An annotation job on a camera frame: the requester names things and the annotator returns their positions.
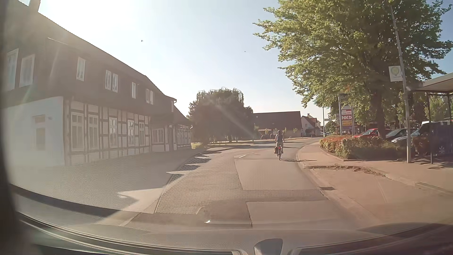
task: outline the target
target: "asphalt road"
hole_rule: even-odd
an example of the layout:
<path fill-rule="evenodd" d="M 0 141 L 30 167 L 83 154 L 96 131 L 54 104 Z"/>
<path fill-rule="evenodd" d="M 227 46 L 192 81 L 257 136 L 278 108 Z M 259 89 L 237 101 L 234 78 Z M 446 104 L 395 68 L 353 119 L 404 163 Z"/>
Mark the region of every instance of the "asphalt road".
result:
<path fill-rule="evenodd" d="M 323 196 L 296 161 L 319 138 L 287 141 L 279 161 L 274 143 L 220 146 L 197 155 L 141 213 L 65 210 L 18 196 L 20 211 L 51 223 L 96 232 L 104 225 L 151 232 L 190 229 L 356 229 L 343 208 Z"/>

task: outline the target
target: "metal pole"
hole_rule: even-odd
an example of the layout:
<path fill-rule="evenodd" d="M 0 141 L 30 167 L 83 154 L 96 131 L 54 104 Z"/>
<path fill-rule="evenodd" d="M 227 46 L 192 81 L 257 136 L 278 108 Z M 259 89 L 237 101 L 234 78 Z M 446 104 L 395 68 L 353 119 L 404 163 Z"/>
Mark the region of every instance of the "metal pole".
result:
<path fill-rule="evenodd" d="M 352 135 L 355 135 L 356 133 L 356 128 L 355 128 L 355 125 L 354 125 L 354 107 L 351 105 L 351 117 L 352 117 Z"/>
<path fill-rule="evenodd" d="M 390 10 L 391 10 L 391 15 L 392 15 L 392 20 L 393 20 L 393 28 L 395 29 L 396 44 L 398 45 L 398 54 L 400 55 L 401 76 L 403 77 L 404 105 L 405 105 L 406 123 L 407 123 L 406 124 L 407 162 L 411 163 L 412 157 L 410 155 L 410 153 L 411 153 L 411 146 L 410 146 L 411 136 L 410 136 L 410 122 L 409 122 L 409 98 L 408 98 L 407 89 L 406 89 L 407 85 L 406 85 L 406 74 L 404 72 L 403 52 L 401 51 L 400 36 L 398 35 L 398 28 L 396 27 L 395 15 L 393 14 L 393 7 L 391 5 L 390 5 Z"/>
<path fill-rule="evenodd" d="M 323 106 L 323 137 L 326 137 L 326 123 L 324 122 L 324 106 Z"/>
<path fill-rule="evenodd" d="M 450 119 L 448 119 L 450 122 L 452 121 L 452 103 L 451 103 L 451 100 L 450 100 L 450 93 L 448 93 L 447 95 L 447 99 L 448 99 L 448 116 L 450 117 Z"/>
<path fill-rule="evenodd" d="M 338 95 L 338 111 L 340 112 L 340 135 L 343 135 L 343 122 L 341 120 L 341 100 L 340 100 L 340 95 Z"/>
<path fill-rule="evenodd" d="M 429 103 L 429 93 L 426 93 L 428 101 L 428 142 L 429 142 L 429 160 L 433 163 L 433 150 L 431 149 L 431 105 Z"/>

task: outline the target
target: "person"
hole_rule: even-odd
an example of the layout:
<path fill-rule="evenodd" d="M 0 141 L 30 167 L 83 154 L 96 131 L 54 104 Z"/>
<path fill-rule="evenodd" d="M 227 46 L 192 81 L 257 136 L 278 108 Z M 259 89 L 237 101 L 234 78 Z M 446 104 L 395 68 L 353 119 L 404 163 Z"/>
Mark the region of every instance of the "person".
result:
<path fill-rule="evenodd" d="M 277 131 L 277 135 L 275 136 L 275 153 L 277 153 L 277 148 L 280 145 L 282 148 L 282 154 L 283 154 L 283 143 L 284 143 L 284 137 L 282 134 L 282 131 L 279 130 Z"/>

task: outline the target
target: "red car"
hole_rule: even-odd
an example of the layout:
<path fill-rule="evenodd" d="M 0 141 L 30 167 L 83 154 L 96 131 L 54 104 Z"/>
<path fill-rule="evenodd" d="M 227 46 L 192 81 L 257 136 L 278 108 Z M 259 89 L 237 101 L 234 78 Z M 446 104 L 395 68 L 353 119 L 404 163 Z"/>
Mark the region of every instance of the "red car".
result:
<path fill-rule="evenodd" d="M 386 129 L 385 134 L 388 134 L 388 132 L 390 132 L 390 129 Z M 354 137 L 361 137 L 361 136 L 370 136 L 370 137 L 379 136 L 379 131 L 377 131 L 377 128 L 371 128 L 371 129 L 368 129 L 367 131 L 365 131 L 365 133 L 360 134 L 360 135 L 355 135 Z"/>

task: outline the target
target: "parked car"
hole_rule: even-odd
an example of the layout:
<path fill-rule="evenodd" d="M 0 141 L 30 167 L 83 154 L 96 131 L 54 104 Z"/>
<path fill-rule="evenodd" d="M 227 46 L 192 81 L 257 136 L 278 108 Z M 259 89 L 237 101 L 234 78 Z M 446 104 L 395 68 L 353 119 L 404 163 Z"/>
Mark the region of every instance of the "parked car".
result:
<path fill-rule="evenodd" d="M 410 133 L 412 134 L 412 132 L 414 132 L 415 130 L 416 130 L 415 128 L 411 128 Z M 394 130 L 390 131 L 388 134 L 386 134 L 386 140 L 392 141 L 393 139 L 398 138 L 398 137 L 406 137 L 407 136 L 406 132 L 407 132 L 407 130 L 405 128 L 394 129 Z"/>
<path fill-rule="evenodd" d="M 411 137 L 411 138 L 414 138 L 414 137 L 418 136 L 418 135 L 419 135 L 419 130 L 420 130 L 420 128 L 418 128 L 418 129 L 416 129 L 415 131 L 413 131 L 413 132 L 410 134 L 410 137 Z M 398 143 L 401 142 L 401 143 L 402 143 L 403 141 L 406 141 L 406 138 L 407 138 L 407 136 L 397 137 L 397 138 L 393 139 L 391 142 L 398 142 Z"/>
<path fill-rule="evenodd" d="M 431 150 L 434 156 L 453 154 L 453 124 L 450 121 L 425 123 L 412 143 L 420 155 Z"/>
<path fill-rule="evenodd" d="M 388 134 L 390 131 L 391 131 L 390 129 L 386 129 L 386 134 Z M 355 135 L 354 137 L 362 137 L 362 136 L 370 136 L 370 137 L 379 136 L 379 131 L 377 130 L 377 128 L 371 128 L 371 129 L 366 130 L 362 134 Z"/>

